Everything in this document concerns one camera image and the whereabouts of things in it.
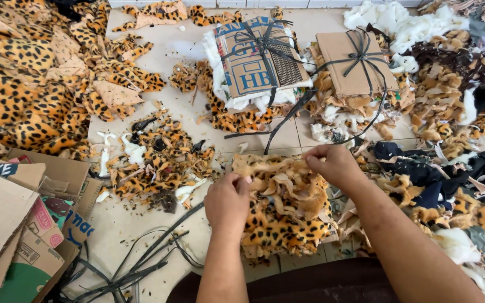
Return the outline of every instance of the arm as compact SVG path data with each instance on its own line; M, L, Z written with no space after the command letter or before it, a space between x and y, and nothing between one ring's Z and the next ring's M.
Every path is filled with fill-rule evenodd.
M386 275L402 302L485 302L485 295L362 173L343 146L318 146L308 166L349 196Z
M239 247L250 209L250 182L227 174L209 187L204 203L212 235L198 303L248 302Z

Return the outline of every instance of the brown fabric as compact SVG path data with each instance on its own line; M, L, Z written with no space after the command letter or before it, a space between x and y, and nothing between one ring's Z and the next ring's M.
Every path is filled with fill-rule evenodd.
M166 303L195 302L200 279L201 276L194 272L186 275L173 288ZM399 302L375 258L346 259L304 267L259 279L246 286L250 302Z

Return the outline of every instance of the tiled floor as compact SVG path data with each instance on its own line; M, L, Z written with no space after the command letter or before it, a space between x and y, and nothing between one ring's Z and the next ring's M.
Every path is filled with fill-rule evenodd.
M208 13L214 14L223 10L209 9ZM294 22L294 29L299 38L299 44L304 46L312 40L317 32L339 32L345 31L343 27L342 9L329 10L284 10L286 20ZM246 19L256 16L268 16L269 10L252 9L244 10L243 16ZM118 9L111 12L108 28L121 25L123 22L130 20L128 15L122 14ZM180 31L179 26L184 25L186 31ZM200 51L200 41L203 33L212 29L209 27L197 27L186 20L177 25L162 25L155 27L144 27L136 31L137 34L144 37L141 43L152 42L154 47L151 52L139 58L136 63L147 71L159 72L166 81L171 75L173 65L182 60L204 58ZM120 33L108 33L108 38L117 38ZM115 121L110 123L102 122L95 117L92 118L90 127L90 141L100 143L101 138L96 134L97 131L112 132L121 135L131 126L131 121L143 118L156 111L152 105L152 100L161 100L166 108L176 119L183 122L183 128L194 138L195 141L207 139L206 144L214 144L217 147L217 161L214 166L219 168L220 162L231 160L233 155L239 151L239 144L248 142L250 144L247 153L262 154L266 146L268 136L250 135L236 137L233 139L224 139L227 133L213 129L211 125L203 121L197 125L195 123L199 115L205 112L206 98L202 93L198 93L195 104L192 106L189 102L191 94L180 93L178 89L171 86L165 87L161 92L145 93L145 104L136 111L136 113L125 121ZM270 127L279 123L280 119L275 119ZM319 144L314 139L309 129L312 119L307 113L294 120L287 121L279 133L274 137L269 154L295 155L309 150L311 147ZM400 143L405 148L414 148L414 134L409 130L408 117L402 117L397 123L397 128L392 130L394 141ZM367 137L373 140L381 140L379 135L374 131L369 131ZM202 201L206 194L208 183L201 186L193 194L192 205ZM104 269L107 276L111 276L119 266L121 260L128 252L129 246L122 240L130 242L139 235L158 226L170 226L184 213L179 208L174 215L164 212L146 212L145 207L138 205L135 210L125 210L123 203L113 200L97 204L91 212L90 222L93 224L96 233L89 238L91 258L94 265ZM207 224L204 210L190 217L179 227L179 230L189 230L190 234L184 237L187 246L197 257L198 261L203 262L205 259L206 249L209 244L210 229ZM139 258L140 253L146 250L146 243L154 241L153 234L149 238L140 241L131 254L127 264ZM312 257L290 257L281 256L272 258L270 266L259 265L256 267L249 266L245 262L245 275L247 281L253 281L266 276L270 276L281 271L289 271L296 268L325 263L336 259L345 258L346 249L351 248L352 243L344 242L341 246L337 243L328 243L320 246L318 253ZM186 263L180 253L175 252L168 260L168 264L160 270L147 276L139 283L138 292L141 293L143 302L162 302L165 301L172 287L192 270L191 266ZM83 292L83 287L90 288L99 285L102 281L98 278L87 274L84 278L79 279L67 288L69 294L79 294ZM113 298L109 295L101 297L96 302L111 302Z

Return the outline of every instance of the human hand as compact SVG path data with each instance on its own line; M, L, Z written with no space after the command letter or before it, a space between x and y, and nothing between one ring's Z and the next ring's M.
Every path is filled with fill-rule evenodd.
M230 173L209 187L204 204L213 234L234 233L240 240L250 210L251 182L250 176Z
M367 181L353 155L340 144L316 146L302 155L308 167L343 192L353 190L361 181Z

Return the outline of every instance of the forearm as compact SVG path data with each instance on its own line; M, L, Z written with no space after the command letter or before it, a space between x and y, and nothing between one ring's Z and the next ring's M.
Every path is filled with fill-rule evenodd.
M371 181L348 190L358 217L402 302L485 302L485 296Z
M213 233L199 284L198 303L246 303L248 293L240 259L240 235Z

